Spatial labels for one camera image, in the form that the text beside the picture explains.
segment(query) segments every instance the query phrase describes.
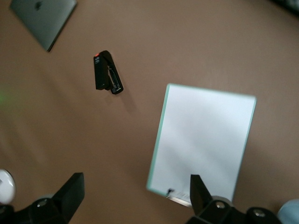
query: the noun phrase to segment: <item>laptop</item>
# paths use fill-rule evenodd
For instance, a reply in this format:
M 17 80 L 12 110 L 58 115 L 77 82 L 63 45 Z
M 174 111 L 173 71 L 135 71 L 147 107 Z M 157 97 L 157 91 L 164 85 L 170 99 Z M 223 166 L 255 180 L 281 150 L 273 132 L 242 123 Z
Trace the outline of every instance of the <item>laptop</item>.
M 10 8 L 50 51 L 76 4 L 76 0 L 13 0 Z

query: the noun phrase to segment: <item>table surface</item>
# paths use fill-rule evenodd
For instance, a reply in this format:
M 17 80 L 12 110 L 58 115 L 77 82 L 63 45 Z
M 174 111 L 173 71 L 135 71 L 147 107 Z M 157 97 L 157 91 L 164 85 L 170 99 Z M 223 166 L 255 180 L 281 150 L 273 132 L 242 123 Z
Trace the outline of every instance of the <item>table surface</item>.
M 0 168 L 20 210 L 85 174 L 71 223 L 183 224 L 192 210 L 146 190 L 168 83 L 257 98 L 234 204 L 299 197 L 299 19 L 267 0 L 78 0 L 50 53 L 0 0 Z M 124 91 L 95 90 L 112 54 Z

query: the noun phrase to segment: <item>laptop logo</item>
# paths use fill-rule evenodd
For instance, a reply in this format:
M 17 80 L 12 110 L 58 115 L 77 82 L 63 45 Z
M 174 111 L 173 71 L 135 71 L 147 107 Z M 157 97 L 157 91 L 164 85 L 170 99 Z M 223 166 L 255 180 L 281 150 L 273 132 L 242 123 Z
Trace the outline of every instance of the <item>laptop logo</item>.
M 36 3 L 36 6 L 35 6 L 36 11 L 40 10 L 40 9 L 41 9 L 41 6 L 42 6 L 42 1 L 38 1 L 38 2 Z

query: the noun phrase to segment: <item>light blue object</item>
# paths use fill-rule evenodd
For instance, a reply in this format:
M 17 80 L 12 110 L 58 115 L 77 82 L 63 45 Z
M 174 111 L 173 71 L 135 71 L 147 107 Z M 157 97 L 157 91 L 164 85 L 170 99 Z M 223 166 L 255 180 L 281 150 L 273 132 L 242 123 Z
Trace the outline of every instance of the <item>light blue object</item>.
M 232 201 L 256 98 L 168 84 L 147 189 L 190 202 L 190 174 Z
M 282 224 L 299 224 L 299 199 L 285 203 L 277 216 Z

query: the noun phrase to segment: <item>teal border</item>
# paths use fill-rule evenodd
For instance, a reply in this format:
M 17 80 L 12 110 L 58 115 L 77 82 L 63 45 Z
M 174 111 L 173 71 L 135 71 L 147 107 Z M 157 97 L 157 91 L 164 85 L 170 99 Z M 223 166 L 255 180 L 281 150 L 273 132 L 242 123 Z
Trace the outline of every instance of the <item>teal border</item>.
M 196 87 L 196 86 L 188 86 L 188 85 L 169 83 L 169 84 L 167 84 L 167 87 L 166 87 L 166 93 L 165 93 L 165 97 L 164 97 L 164 103 L 163 103 L 163 108 L 162 108 L 162 113 L 161 113 L 158 133 L 157 133 L 157 139 L 156 139 L 156 143 L 155 143 L 153 158 L 152 158 L 151 165 L 150 165 L 149 177 L 148 177 L 148 181 L 147 181 L 147 185 L 146 185 L 147 190 L 152 191 L 152 192 L 154 192 L 158 195 L 167 196 L 167 194 L 165 192 L 161 192 L 161 191 L 158 191 L 156 189 L 152 189 L 151 188 L 151 182 L 152 182 L 154 169 L 155 169 L 155 163 L 156 163 L 156 158 L 157 158 L 157 153 L 158 153 L 158 147 L 159 147 L 160 136 L 161 136 L 161 131 L 162 131 L 162 127 L 163 127 L 163 120 L 164 120 L 164 116 L 165 116 L 165 110 L 166 110 L 167 98 L 168 98 L 168 93 L 169 93 L 170 86 L 179 86 L 179 87 L 187 87 L 187 88 L 192 88 L 192 89 L 201 89 L 201 90 L 221 92 L 221 93 L 226 93 L 226 94 L 231 94 L 231 95 L 243 95 L 243 96 L 247 96 L 247 97 L 251 97 L 251 98 L 255 99 L 255 103 L 254 103 L 254 106 L 252 108 L 251 119 L 250 119 L 249 126 L 248 126 L 247 136 L 246 136 L 244 147 L 243 147 L 243 155 L 242 155 L 241 165 L 240 165 L 240 169 L 239 169 L 239 172 L 238 172 L 238 175 L 237 175 L 237 180 L 238 180 L 240 170 L 241 170 L 241 166 L 242 166 L 242 161 L 243 161 L 243 158 L 244 158 L 246 144 L 247 144 L 247 140 L 248 140 L 248 136 L 249 136 L 249 132 L 250 132 L 250 127 L 251 127 L 251 123 L 252 123 L 252 119 L 253 119 L 253 115 L 254 115 L 254 110 L 256 108 L 256 97 L 253 96 L 253 95 L 242 94 L 242 93 L 234 93 L 234 92 L 228 92 L 228 91 L 220 91 L 220 90 L 214 90 L 214 89 L 200 88 L 200 87 Z

